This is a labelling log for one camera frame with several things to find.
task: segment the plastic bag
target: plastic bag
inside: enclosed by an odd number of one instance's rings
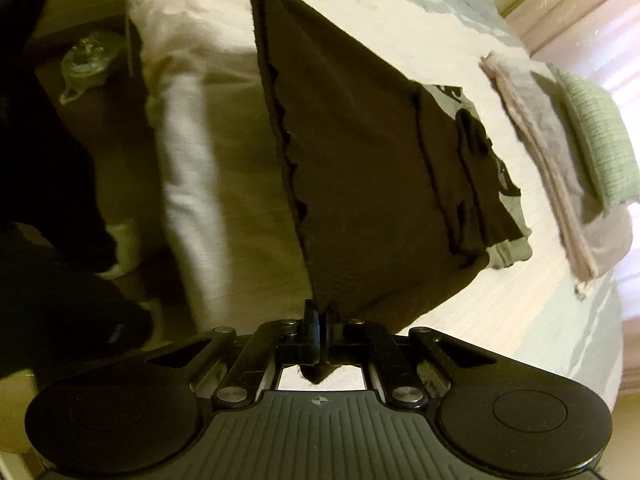
[[[60,62],[65,91],[60,104],[78,99],[89,88],[103,85],[118,67],[125,38],[115,32],[92,32],[78,41]]]

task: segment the ribbed gray panel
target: ribbed gray panel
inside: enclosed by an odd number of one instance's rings
[[[43,480],[62,480],[49,472]],[[373,392],[265,392],[220,413],[182,456],[137,480],[494,480],[451,454],[415,413]],[[574,480],[594,480],[591,472]]]

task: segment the bed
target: bed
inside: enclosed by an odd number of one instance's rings
[[[606,274],[587,298],[576,297],[540,174],[479,67],[490,51],[528,57],[492,1],[303,1],[407,77],[461,87],[522,190],[532,258],[481,271],[412,326],[580,381],[612,408],[622,374],[615,281]],[[166,230],[197,326],[248,333],[299,317],[310,289],[264,105],[249,0],[128,2],[143,44]],[[354,380],[343,370],[321,387]],[[284,382],[309,387],[293,372]]]

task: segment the pink curtain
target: pink curtain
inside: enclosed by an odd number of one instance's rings
[[[640,0],[526,0],[507,21],[533,59],[610,92],[640,160]],[[625,337],[621,393],[640,392],[640,205],[629,211],[634,243],[616,269]]]

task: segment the green pillow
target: green pillow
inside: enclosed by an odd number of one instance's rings
[[[562,86],[569,117],[604,216],[640,198],[640,170],[618,106],[604,88],[549,65]]]

